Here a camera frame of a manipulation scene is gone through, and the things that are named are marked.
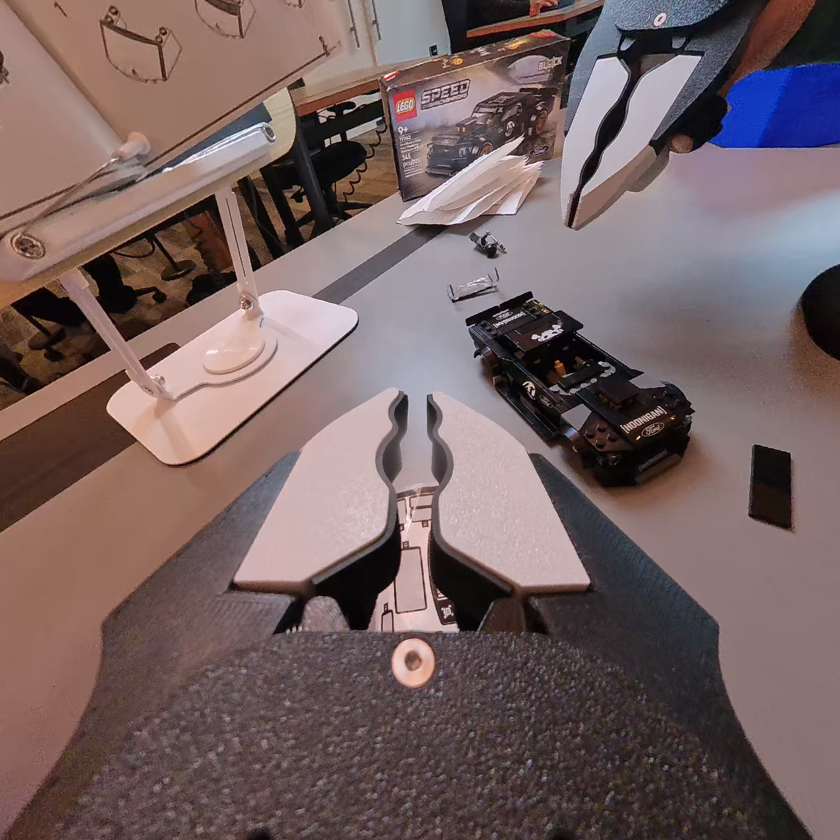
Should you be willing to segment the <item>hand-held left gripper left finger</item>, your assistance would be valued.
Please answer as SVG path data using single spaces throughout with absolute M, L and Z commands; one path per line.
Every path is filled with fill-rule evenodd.
M 406 394 L 389 387 L 303 446 L 234 574 L 236 589 L 327 596 L 347 624 L 370 624 L 400 565 L 393 481 L 406 416 Z

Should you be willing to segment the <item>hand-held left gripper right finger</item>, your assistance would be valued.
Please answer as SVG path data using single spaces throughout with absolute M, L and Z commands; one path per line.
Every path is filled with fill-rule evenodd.
M 437 481 L 429 566 L 460 628 L 491 604 L 586 592 L 591 578 L 528 450 L 443 392 L 427 396 Z

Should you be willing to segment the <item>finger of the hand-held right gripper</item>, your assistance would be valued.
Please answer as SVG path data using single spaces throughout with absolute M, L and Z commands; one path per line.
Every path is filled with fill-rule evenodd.
M 601 210 L 592 220 L 655 165 L 658 158 L 658 152 L 653 146 L 655 131 L 670 107 L 676 103 L 699 62 L 699 56 L 668 56 L 664 62 L 646 70 L 637 80 L 627 67 L 631 80 L 626 98 L 625 120 L 615 139 L 606 148 L 596 179 L 601 184 L 610 182 L 611 188 L 605 195 Z
M 568 228 L 588 224 L 606 202 L 611 183 L 596 181 L 609 143 L 623 126 L 631 73 L 615 56 L 598 59 L 563 142 L 561 206 Z

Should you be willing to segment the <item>white sticker sheet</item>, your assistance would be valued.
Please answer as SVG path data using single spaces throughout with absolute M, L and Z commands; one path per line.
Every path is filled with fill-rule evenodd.
M 368 626 L 371 633 L 459 631 L 455 607 L 429 570 L 435 490 L 436 486 L 415 486 L 397 495 L 400 565 L 394 582 L 377 597 Z

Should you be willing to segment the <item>blue storage bin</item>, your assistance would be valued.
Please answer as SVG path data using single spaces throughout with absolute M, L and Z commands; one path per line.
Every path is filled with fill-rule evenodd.
M 711 142 L 730 149 L 808 149 L 839 143 L 839 65 L 756 71 L 728 92 Z

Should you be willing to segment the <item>black lego car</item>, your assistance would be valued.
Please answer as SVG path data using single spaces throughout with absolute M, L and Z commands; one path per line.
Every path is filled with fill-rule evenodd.
M 695 412 L 686 395 L 588 340 L 565 311 L 528 291 L 465 325 L 499 395 L 602 486 L 638 485 L 684 457 Z

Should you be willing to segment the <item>black lego plate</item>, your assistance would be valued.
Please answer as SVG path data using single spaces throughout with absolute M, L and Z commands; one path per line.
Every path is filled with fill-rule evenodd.
M 789 452 L 754 444 L 751 452 L 749 517 L 792 530 L 792 459 Z

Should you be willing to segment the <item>lego instruction booklet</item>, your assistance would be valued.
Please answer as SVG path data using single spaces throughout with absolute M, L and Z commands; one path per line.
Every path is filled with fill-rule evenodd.
M 337 2 L 1 2 L 2 231 L 168 165 L 340 51 Z

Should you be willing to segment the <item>clear lego windshield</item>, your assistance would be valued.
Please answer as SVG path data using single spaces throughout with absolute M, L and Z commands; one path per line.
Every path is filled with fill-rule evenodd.
M 498 269 L 493 269 L 485 276 L 478 277 L 459 285 L 448 284 L 447 295 L 451 302 L 457 303 L 477 298 L 497 291 L 500 282 Z

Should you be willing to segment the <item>person's right hand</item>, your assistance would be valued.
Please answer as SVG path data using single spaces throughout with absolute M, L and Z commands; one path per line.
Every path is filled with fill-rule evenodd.
M 722 128 L 729 111 L 726 99 L 737 81 L 754 71 L 765 69 L 789 44 L 803 26 L 816 1 L 770 1 L 758 16 L 745 42 L 737 68 L 706 103 L 691 110 L 681 131 L 668 137 L 668 150 L 687 154 L 712 140 Z

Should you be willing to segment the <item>wooden office desk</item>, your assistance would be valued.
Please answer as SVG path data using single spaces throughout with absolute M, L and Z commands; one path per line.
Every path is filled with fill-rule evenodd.
M 297 112 L 297 136 L 291 151 L 274 164 L 273 174 L 264 175 L 283 225 L 289 248 L 313 238 L 342 221 L 333 219 L 324 201 L 301 119 L 317 112 L 321 136 L 326 144 L 337 143 L 340 134 L 363 145 L 366 162 L 362 168 L 335 186 L 339 203 L 351 216 L 372 207 L 396 190 L 396 170 L 391 152 L 391 134 L 380 95 L 380 78 L 390 70 L 405 69 L 411 63 L 370 70 L 355 70 L 325 82 L 294 84 L 290 95 Z
M 547 28 L 552 25 L 565 25 L 586 15 L 600 12 L 604 1 L 576 1 L 570 5 L 555 7 L 542 11 L 539 15 L 525 15 L 510 20 L 476 27 L 467 30 L 467 39 L 489 37 L 491 35 L 505 35 Z

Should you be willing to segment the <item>white paper bags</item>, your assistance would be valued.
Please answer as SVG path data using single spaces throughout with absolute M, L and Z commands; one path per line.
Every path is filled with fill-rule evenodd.
M 398 218 L 403 226 L 459 225 L 481 216 L 513 215 L 541 176 L 543 161 L 513 154 L 520 139 L 482 155 Z

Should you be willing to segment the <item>white book stand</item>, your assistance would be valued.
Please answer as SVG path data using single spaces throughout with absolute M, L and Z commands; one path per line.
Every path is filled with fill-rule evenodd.
M 358 325 L 357 313 L 339 304 L 290 290 L 258 292 L 232 187 L 289 151 L 298 132 L 288 90 L 270 97 L 267 108 L 270 123 L 2 237 L 2 282 L 20 287 L 58 279 L 129 377 L 108 401 L 108 414 L 168 466 L 205 456 Z M 150 231 L 207 197 L 216 199 L 234 259 L 236 307 L 147 371 L 80 266 L 95 251 Z

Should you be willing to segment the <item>black office chair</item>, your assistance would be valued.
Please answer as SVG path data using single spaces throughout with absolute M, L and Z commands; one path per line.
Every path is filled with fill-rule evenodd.
M 317 112 L 301 119 L 312 167 L 320 184 L 324 201 L 333 219 L 344 221 L 351 217 L 335 193 L 336 184 L 349 178 L 366 162 L 366 152 L 361 143 L 348 140 L 346 133 L 339 135 L 337 143 L 326 144 L 321 136 L 321 121 Z

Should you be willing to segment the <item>black round object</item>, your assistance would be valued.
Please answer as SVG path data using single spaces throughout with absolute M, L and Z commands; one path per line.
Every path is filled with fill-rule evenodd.
M 801 312 L 811 341 L 835 360 L 839 355 L 839 265 L 832 266 L 804 289 Z

